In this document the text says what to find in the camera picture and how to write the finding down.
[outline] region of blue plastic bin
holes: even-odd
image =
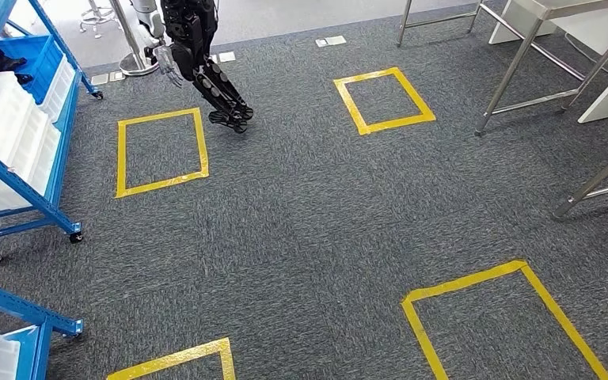
[[[15,72],[29,74],[33,80],[22,87],[33,95],[37,105],[43,103],[52,79],[62,62],[59,50],[52,36],[24,36],[0,40],[0,48],[10,58],[27,59]]]

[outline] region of carpet floor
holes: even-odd
[[[489,17],[466,22],[411,29],[402,48],[395,17],[215,47],[235,51],[222,68],[256,109],[243,135],[159,74],[81,94],[62,209],[86,240],[1,241],[0,287],[85,321],[54,341],[48,378],[104,379],[223,337],[240,379],[434,378],[401,301],[515,259],[608,371],[608,197],[549,218],[608,162],[608,120],[576,122],[608,75],[565,114],[509,112],[475,137],[518,45],[487,45]],[[336,35],[348,43],[314,43]],[[540,41],[591,67],[561,34]],[[390,67],[437,120],[361,136],[333,81]],[[575,86],[531,52],[503,104]],[[368,123],[419,113],[392,77],[348,90]],[[116,199],[117,122],[195,107],[210,176]],[[189,116],[128,127],[126,167],[127,186],[200,170]],[[598,378],[520,272],[413,305],[450,378]],[[20,326],[0,314],[0,332]],[[219,356],[150,378],[222,378]]]

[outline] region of blue shelf frame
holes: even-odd
[[[77,336],[83,330],[82,319],[64,317],[1,289],[0,311],[32,324],[28,328],[4,334],[7,340],[20,342],[16,380],[45,379],[52,333]]]
[[[14,25],[11,21],[8,21],[8,16],[13,10],[15,2],[16,0],[0,0],[0,33],[3,30],[4,25],[6,25],[7,23],[20,30],[21,32],[29,34],[26,30],[19,27],[19,25]],[[71,86],[71,90],[68,96],[66,97],[66,103],[63,106],[58,121],[55,123],[55,127],[57,127],[57,129],[59,129],[59,131],[61,132],[61,139],[59,142],[59,148],[57,149],[55,162],[52,167],[52,172],[50,175],[50,179],[48,180],[44,196],[36,192],[36,190],[34,190],[31,186],[24,182],[18,175],[11,173],[8,168],[0,161],[0,180],[7,184],[9,187],[11,187],[20,196],[22,196],[22,198],[27,200],[27,202],[32,205],[30,207],[23,207],[16,210],[0,211],[0,218],[28,211],[39,211],[43,215],[42,218],[38,218],[31,222],[1,228],[0,237],[49,225],[55,225],[60,227],[62,230],[64,230],[66,234],[76,234],[81,232],[81,224],[69,220],[69,218],[59,209],[59,198],[62,192],[64,171],[66,168],[68,150],[70,145],[70,137],[74,125],[75,105],[78,99],[79,91],[78,83],[82,82],[83,85],[85,85],[85,87],[87,88],[87,91],[95,97],[99,97],[99,95],[101,94],[97,87],[90,83],[89,78],[87,77],[85,72],[82,71],[82,68],[78,64],[78,61],[71,53],[70,49],[68,48],[62,37],[59,35],[59,32],[57,32],[57,29],[52,24],[52,21],[47,16],[38,0],[29,0],[29,2],[31,3],[33,9],[36,11],[36,14],[38,14],[38,17],[46,26],[47,30],[55,39],[55,42],[57,43],[59,48],[64,54],[66,54],[66,59],[76,70],[76,75],[74,78],[73,85]]]

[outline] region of yellow tape square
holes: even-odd
[[[423,298],[435,297],[437,295],[443,295],[444,293],[449,293],[452,291],[459,291],[463,288],[471,287],[477,283],[495,279],[516,271],[521,271],[523,273],[528,280],[528,283],[530,283],[530,285],[532,285],[532,287],[535,289],[541,300],[546,305],[546,308],[549,309],[563,330],[568,334],[570,340],[572,340],[573,344],[582,353],[583,357],[588,362],[588,365],[591,366],[591,369],[595,372],[595,374],[603,380],[608,380],[607,371],[595,356],[591,348],[588,347],[588,344],[586,344],[581,335],[576,331],[575,326],[570,322],[568,317],[565,316],[565,313],[563,313],[561,307],[558,306],[556,301],[553,300],[551,294],[549,294],[544,285],[542,285],[542,282],[537,278],[537,275],[535,275],[533,270],[530,269],[528,263],[523,260],[514,260],[512,262],[491,268],[487,271],[467,275],[460,279],[456,279],[448,283],[442,283],[434,287],[415,289],[406,296],[404,301],[402,301],[402,309],[405,311],[405,315],[409,321],[409,324],[411,325],[413,333],[416,335],[416,339],[418,339],[421,349],[423,349],[425,359],[430,364],[430,368],[432,369],[432,372],[434,372],[435,378],[437,380],[447,380],[448,375],[444,370],[442,362],[439,360],[437,353],[435,352],[435,348],[432,346],[430,338],[428,338],[428,335],[425,332],[423,324],[420,322],[420,319],[416,314],[416,308],[413,307],[413,303]]]
[[[420,115],[403,117],[400,119],[389,120],[389,121],[384,121],[381,123],[374,123],[374,124],[367,125],[367,123],[365,122],[365,119],[363,118],[363,116],[360,114],[360,111],[358,110],[358,106],[353,101],[353,98],[351,97],[351,93],[348,92],[348,88],[346,88],[346,85],[348,83],[361,82],[361,81],[365,81],[367,79],[385,77],[388,75],[394,75],[397,78],[397,80],[400,82],[402,87],[405,89],[405,91],[407,92],[407,94],[409,95],[411,100],[414,102],[416,107],[418,107],[418,109],[420,110]],[[361,135],[367,135],[372,132],[382,131],[384,129],[389,129],[389,128],[404,127],[404,126],[411,125],[411,124],[418,124],[418,123],[423,123],[426,121],[437,120],[437,118],[435,117],[435,114],[428,107],[428,105],[425,104],[425,101],[423,100],[423,98],[420,97],[418,92],[416,92],[416,89],[413,88],[411,83],[409,83],[409,80],[405,77],[404,74],[402,74],[402,72],[400,71],[400,69],[398,67],[393,67],[388,70],[376,71],[374,73],[369,73],[369,74],[356,75],[355,77],[335,79],[334,84],[336,85],[336,89],[339,91],[341,98],[344,100],[344,104],[346,104],[346,108],[348,108],[348,111],[351,113],[351,117],[353,118],[355,125],[358,127],[358,132]]]
[[[169,117],[191,115],[195,124],[197,147],[199,148],[199,163],[201,170],[198,172],[185,174],[168,180],[160,180],[152,184],[143,184],[133,188],[127,188],[127,126],[131,124],[145,123],[167,119]],[[132,196],[140,192],[149,192],[158,188],[166,188],[175,184],[192,181],[197,178],[208,177],[208,154],[206,152],[206,142],[203,139],[203,126],[201,122],[201,112],[199,108],[183,109],[180,111],[161,113],[159,115],[137,117],[129,120],[121,120],[117,123],[117,190],[116,198]]]
[[[234,361],[232,360],[232,349],[230,347],[230,338],[222,338],[214,340],[210,343],[202,344],[193,348],[188,348],[175,354],[163,356],[159,359],[141,363],[133,367],[119,370],[110,374],[106,380],[129,380],[132,378],[140,378],[153,372],[164,370],[165,368],[177,366],[178,364],[186,363],[194,359],[203,358],[204,356],[220,354],[220,364],[222,366],[222,379],[235,380]]]

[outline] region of white cable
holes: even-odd
[[[597,62],[590,55],[588,55],[581,47],[576,46],[575,42],[570,39],[570,33],[565,33],[565,40],[568,41],[568,43],[572,45],[572,47],[575,48],[575,50],[577,50],[581,55],[588,58],[589,61],[593,63]],[[605,67],[602,68],[602,71],[608,73],[608,70]]]

